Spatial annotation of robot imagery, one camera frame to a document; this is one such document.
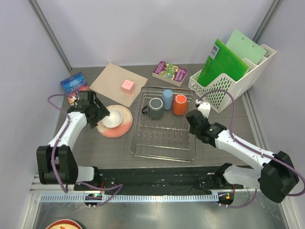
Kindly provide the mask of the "pink cream plate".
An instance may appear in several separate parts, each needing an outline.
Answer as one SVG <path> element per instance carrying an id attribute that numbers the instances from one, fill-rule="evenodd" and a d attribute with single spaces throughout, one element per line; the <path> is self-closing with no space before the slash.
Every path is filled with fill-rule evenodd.
<path id="1" fill-rule="evenodd" d="M 116 109 L 121 112 L 122 117 L 118 118 L 115 127 L 109 128 L 108 126 L 105 126 L 103 121 L 100 121 L 98 125 L 96 126 L 96 129 L 98 132 L 105 137 L 109 138 L 116 138 L 124 135 L 129 131 L 129 129 L 132 126 L 132 114 L 128 108 L 122 105 L 110 105 L 107 106 L 108 110 Z"/>

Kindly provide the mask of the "blue cup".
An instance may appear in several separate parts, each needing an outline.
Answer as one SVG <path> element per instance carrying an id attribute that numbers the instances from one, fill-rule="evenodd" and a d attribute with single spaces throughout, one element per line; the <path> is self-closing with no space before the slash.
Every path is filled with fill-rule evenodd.
<path id="1" fill-rule="evenodd" d="M 173 105 L 173 92 L 170 89 L 166 89 L 162 94 L 163 108 L 164 110 L 172 109 Z"/>

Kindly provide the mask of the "orange white bowl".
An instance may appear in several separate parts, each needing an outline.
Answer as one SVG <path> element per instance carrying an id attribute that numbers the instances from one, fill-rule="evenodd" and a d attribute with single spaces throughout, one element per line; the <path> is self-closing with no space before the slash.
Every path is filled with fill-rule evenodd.
<path id="1" fill-rule="evenodd" d="M 122 123 L 122 120 L 123 120 L 122 112 L 115 108 L 111 108 L 111 109 L 109 109 L 109 111 L 110 111 L 110 116 L 107 116 L 104 119 L 102 119 L 102 124 L 106 128 L 118 127 Z"/>

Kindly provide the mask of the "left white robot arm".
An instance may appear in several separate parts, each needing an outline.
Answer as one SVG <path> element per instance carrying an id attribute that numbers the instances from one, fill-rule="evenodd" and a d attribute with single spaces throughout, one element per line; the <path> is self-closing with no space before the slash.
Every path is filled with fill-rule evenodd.
<path id="1" fill-rule="evenodd" d="M 95 128 L 110 112 L 91 90 L 81 91 L 80 98 L 67 111 L 51 102 L 55 96 L 51 95 L 48 102 L 63 112 L 66 119 L 57 135 L 36 151 L 40 182 L 44 185 L 59 184 L 61 187 L 85 182 L 90 190 L 97 190 L 102 183 L 97 175 L 97 167 L 78 166 L 72 149 L 85 126 Z"/>

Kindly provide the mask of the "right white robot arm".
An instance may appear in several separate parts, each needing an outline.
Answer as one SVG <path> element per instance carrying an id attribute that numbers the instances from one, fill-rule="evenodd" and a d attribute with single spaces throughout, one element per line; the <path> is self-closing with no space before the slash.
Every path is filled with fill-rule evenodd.
<path id="1" fill-rule="evenodd" d="M 250 168 L 229 163 L 216 172 L 215 182 L 220 188 L 239 184 L 260 190 L 275 203 L 289 196 L 301 179 L 288 154 L 266 151 L 234 135 L 219 123 L 210 124 L 198 110 L 186 114 L 190 133 L 205 144 L 226 151 L 244 161 Z"/>

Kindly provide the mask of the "grey mug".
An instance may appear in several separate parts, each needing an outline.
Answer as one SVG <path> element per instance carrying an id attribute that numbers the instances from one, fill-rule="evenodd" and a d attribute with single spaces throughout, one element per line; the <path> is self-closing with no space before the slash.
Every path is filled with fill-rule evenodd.
<path id="1" fill-rule="evenodd" d="M 152 98 L 148 104 L 142 108 L 142 114 L 148 115 L 151 119 L 161 119 L 164 113 L 163 101 L 160 98 Z"/>

